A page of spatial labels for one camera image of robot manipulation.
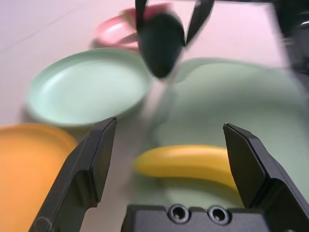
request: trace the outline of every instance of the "orange plate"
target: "orange plate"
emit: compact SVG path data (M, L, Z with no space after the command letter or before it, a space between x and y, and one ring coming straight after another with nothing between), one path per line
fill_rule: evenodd
M0 231L27 232L67 156L68 133L43 124L0 129Z

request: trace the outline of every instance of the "green tray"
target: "green tray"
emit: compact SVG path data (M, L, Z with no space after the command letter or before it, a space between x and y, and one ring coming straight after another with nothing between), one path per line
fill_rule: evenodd
M306 93L278 69L197 58L184 62L165 93L142 151L158 146L225 146L223 124L259 137L309 201L309 131ZM135 174L134 203L241 207L238 194L206 180L157 179Z

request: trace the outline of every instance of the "plate rim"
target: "plate rim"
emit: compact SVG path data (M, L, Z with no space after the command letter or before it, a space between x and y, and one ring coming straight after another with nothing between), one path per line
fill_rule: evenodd
M34 118L35 120L38 120L40 122L47 123L47 124L50 124L50 125L54 125L54 126L57 126L57 127L62 127L62 128L88 127L88 126L93 125L95 123L98 123L102 120L105 120L106 118L102 118L99 121L93 121L93 122L90 122L90 123L63 123L63 122L59 122L57 120L48 119L48 118L45 117L44 113L41 113L40 111L37 110L37 107L35 106L36 104L33 102L32 94L34 93L34 90L33 90L34 86L33 85L34 85L35 81L37 81L41 76L44 76L44 74L46 72L48 72L49 70L52 70L55 66L61 64L62 62L66 62L66 61L68 61L72 58L82 56L83 54L86 54L86 53L101 54L101 53L106 53L106 52L118 53L121 56L125 55L127 57L139 59L141 64L143 64L143 66L145 67L145 70L147 70L147 67L146 67L145 63L143 62L139 53L134 52L134 51L130 51L130 50L121 49L121 48L109 48L108 47L108 48L90 49L90 50L78 52L78 53L72 54L70 56L64 57L64 58L46 66L38 74L36 74L35 77L31 80L30 88L28 90L27 97L26 97L26 110L29 113L29 115L32 118ZM151 75L150 72L148 72L148 73L149 73L149 75L143 76L143 79L146 80L145 93L143 94L143 96L135 104L129 106L124 111L122 111L119 114L114 115L112 117L119 117L120 115L122 115L123 113L125 113L125 112L129 111L130 109L136 107L137 105L139 105L143 101L143 99L146 97L146 95L151 90L152 82L153 82L153 76Z
M62 129L59 129L57 127L53 127L53 126L42 124L42 123L21 123L21 124L16 124L16 125L2 126L0 127L0 133L4 131L13 131L13 130L20 130L20 129L40 131L40 132L44 132L46 134L52 135L55 138L64 142L67 148L73 147L74 149L78 145L76 139L72 135L70 135L68 132Z

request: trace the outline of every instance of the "dark green object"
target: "dark green object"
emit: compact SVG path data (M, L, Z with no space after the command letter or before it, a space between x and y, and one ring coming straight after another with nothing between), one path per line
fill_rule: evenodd
M140 54L154 76L165 78L175 67L183 47L191 42L210 15L214 0L197 1L186 41L181 22L171 14L160 13L144 21L146 3L147 0L135 0Z

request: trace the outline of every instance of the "black robotic claw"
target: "black robotic claw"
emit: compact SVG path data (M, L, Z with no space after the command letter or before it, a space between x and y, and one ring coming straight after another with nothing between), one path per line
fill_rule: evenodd
M307 232L309 205L282 166L249 131L223 126L231 172L245 209L129 205L122 232ZM178 219L189 215L186 221Z
M68 156L31 232L77 232L100 202L112 155L116 119L93 127ZM176 204L129 205L122 232L307 232L309 205L281 165L250 132L225 124L232 175L245 209L187 209Z

